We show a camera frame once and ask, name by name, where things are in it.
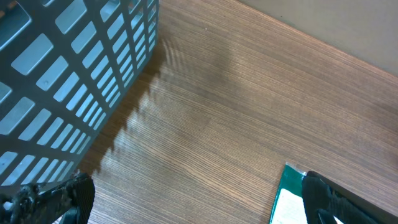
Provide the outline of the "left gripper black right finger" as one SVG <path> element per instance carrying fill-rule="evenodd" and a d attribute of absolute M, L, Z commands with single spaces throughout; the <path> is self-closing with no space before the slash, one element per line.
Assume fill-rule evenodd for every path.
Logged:
<path fill-rule="evenodd" d="M 314 171 L 302 179 L 302 199 L 308 224 L 397 224 L 397 216 Z"/>

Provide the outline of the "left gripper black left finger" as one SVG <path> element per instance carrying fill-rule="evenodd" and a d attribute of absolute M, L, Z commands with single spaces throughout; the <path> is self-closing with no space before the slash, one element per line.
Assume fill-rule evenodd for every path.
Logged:
<path fill-rule="evenodd" d="M 42 192 L 27 184 L 13 196 L 1 194 L 1 223 L 87 224 L 95 200 L 95 185 L 86 173 Z"/>

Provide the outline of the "green snack packet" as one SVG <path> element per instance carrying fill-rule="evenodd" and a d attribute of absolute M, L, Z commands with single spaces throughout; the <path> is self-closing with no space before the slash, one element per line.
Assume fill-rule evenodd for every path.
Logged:
<path fill-rule="evenodd" d="M 307 224 L 302 200 L 302 179 L 305 175 L 306 172 L 285 164 L 269 224 Z"/>

